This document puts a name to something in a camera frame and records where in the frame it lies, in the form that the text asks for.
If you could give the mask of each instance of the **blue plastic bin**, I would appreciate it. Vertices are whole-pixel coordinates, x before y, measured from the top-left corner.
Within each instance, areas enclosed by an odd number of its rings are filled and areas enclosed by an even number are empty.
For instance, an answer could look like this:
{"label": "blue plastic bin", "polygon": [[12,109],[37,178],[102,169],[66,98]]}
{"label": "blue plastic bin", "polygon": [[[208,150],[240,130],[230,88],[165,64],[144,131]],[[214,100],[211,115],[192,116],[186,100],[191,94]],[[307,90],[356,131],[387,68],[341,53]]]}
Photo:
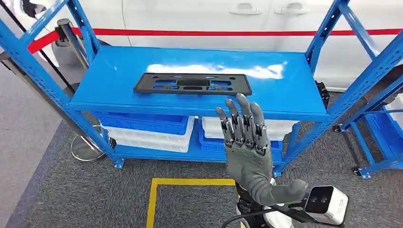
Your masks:
{"label": "blue plastic bin", "polygon": [[93,112],[103,126],[184,135],[188,116]]}
{"label": "blue plastic bin", "polygon": [[[365,120],[385,159],[403,152],[403,131],[388,113],[365,115]],[[403,162],[392,168],[403,169]]]}
{"label": "blue plastic bin", "polygon": [[[224,140],[223,139],[212,139],[204,137],[204,130],[201,128],[199,130],[199,141],[201,149],[205,151],[224,151]],[[273,161],[282,160],[283,151],[283,141],[270,141],[271,142],[271,153]]]}

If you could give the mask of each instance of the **camera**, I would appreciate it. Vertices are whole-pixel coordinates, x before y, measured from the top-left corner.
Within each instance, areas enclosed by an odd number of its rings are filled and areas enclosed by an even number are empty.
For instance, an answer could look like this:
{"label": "camera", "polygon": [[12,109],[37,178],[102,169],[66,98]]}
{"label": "camera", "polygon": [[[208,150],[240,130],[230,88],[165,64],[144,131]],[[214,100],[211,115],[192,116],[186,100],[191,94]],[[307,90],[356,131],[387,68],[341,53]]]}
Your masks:
{"label": "camera", "polygon": [[320,223],[341,225],[349,198],[334,186],[315,186],[309,193],[304,211]]}

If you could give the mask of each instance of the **red stripe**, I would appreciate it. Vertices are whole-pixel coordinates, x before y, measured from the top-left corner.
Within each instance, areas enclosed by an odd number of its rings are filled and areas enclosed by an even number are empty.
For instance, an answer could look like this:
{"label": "red stripe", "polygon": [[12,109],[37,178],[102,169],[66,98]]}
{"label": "red stripe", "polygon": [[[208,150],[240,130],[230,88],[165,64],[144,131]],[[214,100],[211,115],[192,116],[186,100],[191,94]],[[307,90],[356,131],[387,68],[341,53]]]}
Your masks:
{"label": "red stripe", "polygon": [[[78,28],[72,28],[73,32],[81,34]],[[402,29],[370,29],[369,35],[397,35]],[[245,36],[245,37],[287,37],[287,36],[314,36],[316,31],[166,31],[166,30],[132,30],[132,29],[108,29],[95,28],[94,33],[101,36]],[[332,36],[353,36],[352,30],[332,31]],[[35,53],[46,45],[59,38],[56,31],[50,32],[44,37],[33,41],[28,50]]]}

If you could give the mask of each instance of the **black cable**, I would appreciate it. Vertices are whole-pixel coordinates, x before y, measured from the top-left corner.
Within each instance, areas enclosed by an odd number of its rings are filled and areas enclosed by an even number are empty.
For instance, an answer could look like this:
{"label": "black cable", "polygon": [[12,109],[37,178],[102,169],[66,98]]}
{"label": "black cable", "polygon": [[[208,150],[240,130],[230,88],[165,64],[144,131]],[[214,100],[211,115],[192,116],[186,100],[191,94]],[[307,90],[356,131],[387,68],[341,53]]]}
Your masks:
{"label": "black cable", "polygon": [[[13,21],[18,25],[18,27],[23,31],[26,32],[27,30],[24,28],[24,26],[21,24],[21,22],[14,16],[14,14],[11,12],[11,10],[6,6],[6,4],[3,2],[3,0],[0,0],[0,5],[4,8],[4,10],[7,12],[7,14],[13,19]],[[46,59],[46,61],[50,64],[50,66],[53,68],[53,70],[56,71],[56,73],[59,75],[60,79],[66,84],[66,86],[73,92],[75,93],[75,89],[70,85],[70,83],[66,80],[66,78],[62,75],[62,73],[59,71],[59,69],[52,63],[50,58],[46,55],[46,53],[43,50],[39,50],[39,52],[43,55],[43,57]]]}
{"label": "black cable", "polygon": [[253,212],[253,213],[250,213],[250,214],[237,215],[237,216],[231,217],[227,221],[225,221],[222,224],[221,228],[225,228],[228,224],[230,224],[231,222],[233,222],[235,220],[238,220],[240,218],[242,219],[242,218],[246,218],[246,217],[250,217],[250,216],[262,215],[262,214],[266,214],[266,213],[273,212],[273,211],[276,211],[276,210],[274,210],[274,209],[266,209],[266,210],[262,210],[262,211],[258,211],[258,212]]}

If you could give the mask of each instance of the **plastic bin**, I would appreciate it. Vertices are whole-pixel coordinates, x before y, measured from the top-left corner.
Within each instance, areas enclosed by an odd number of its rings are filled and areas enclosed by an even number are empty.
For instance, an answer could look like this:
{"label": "plastic bin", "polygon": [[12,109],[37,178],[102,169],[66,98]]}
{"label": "plastic bin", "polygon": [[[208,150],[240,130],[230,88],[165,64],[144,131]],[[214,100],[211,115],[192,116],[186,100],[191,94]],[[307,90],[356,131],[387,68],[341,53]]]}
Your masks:
{"label": "plastic bin", "polygon": [[[204,130],[199,130],[199,141],[201,149],[205,151],[224,151],[224,140],[206,138],[204,136]],[[283,150],[283,141],[270,141],[272,153],[281,154]]]}
{"label": "plastic bin", "polygon": [[193,124],[194,117],[189,117],[184,135],[147,132],[103,125],[102,127],[108,130],[109,137],[114,138],[118,145],[172,152],[187,152]]}
{"label": "plastic bin", "polygon": [[[403,131],[389,114],[365,115],[365,120],[385,159],[391,159],[403,152]],[[403,162],[394,165],[393,168],[402,169]]]}
{"label": "plastic bin", "polygon": [[[399,94],[396,99],[384,106],[386,110],[403,109],[403,94]],[[397,122],[401,129],[403,129],[403,113],[389,113],[389,115]]]}
{"label": "plastic bin", "polygon": [[[223,139],[221,123],[218,117],[202,117],[201,122],[204,130],[204,137]],[[271,141],[283,141],[284,136],[292,131],[292,126],[298,123],[293,120],[265,120],[267,134]]]}
{"label": "plastic bin", "polygon": [[118,127],[132,130],[184,135],[188,116],[132,114],[113,112],[92,113],[102,126]]}

